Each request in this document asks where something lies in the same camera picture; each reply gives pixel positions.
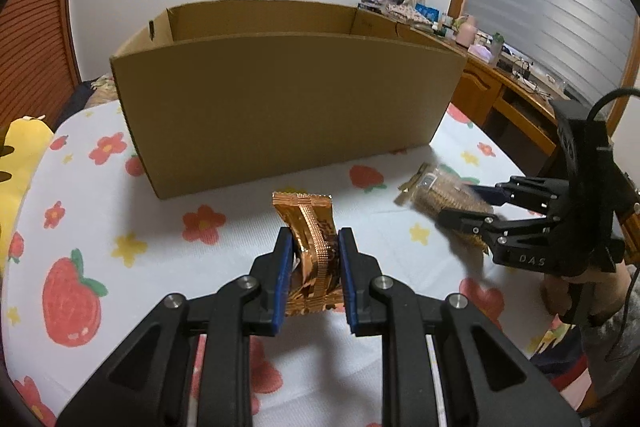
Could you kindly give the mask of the person's right hand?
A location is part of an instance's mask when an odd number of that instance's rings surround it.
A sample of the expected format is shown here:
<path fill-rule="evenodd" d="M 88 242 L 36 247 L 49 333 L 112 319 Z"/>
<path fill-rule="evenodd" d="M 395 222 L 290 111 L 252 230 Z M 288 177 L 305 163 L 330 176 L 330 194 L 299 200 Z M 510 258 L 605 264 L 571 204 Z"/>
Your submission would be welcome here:
<path fill-rule="evenodd" d="M 623 308 L 630 283 L 630 271 L 622 262 L 614 272 L 589 268 L 578 277 L 546 275 L 541 298 L 547 311 L 563 321 L 576 307 L 585 309 L 585 317 L 606 321 Z"/>

